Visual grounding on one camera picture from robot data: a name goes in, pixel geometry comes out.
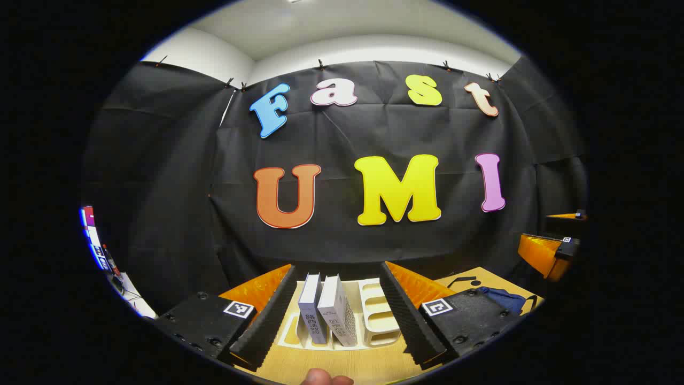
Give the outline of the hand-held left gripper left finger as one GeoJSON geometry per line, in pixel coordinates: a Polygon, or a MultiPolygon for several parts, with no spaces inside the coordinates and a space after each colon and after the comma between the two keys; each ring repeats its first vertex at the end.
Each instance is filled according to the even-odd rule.
{"type": "Polygon", "coordinates": [[[297,288],[284,265],[224,292],[198,292],[154,319],[164,334],[203,356],[255,370],[263,364],[297,288]]]}

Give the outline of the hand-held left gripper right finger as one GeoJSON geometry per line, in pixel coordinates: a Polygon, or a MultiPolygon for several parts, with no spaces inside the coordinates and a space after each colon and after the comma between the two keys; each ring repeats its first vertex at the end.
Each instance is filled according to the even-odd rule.
{"type": "Polygon", "coordinates": [[[520,319],[520,310],[483,289],[455,292],[390,261],[380,268],[379,283],[408,352],[423,369],[477,351],[520,319]]]}

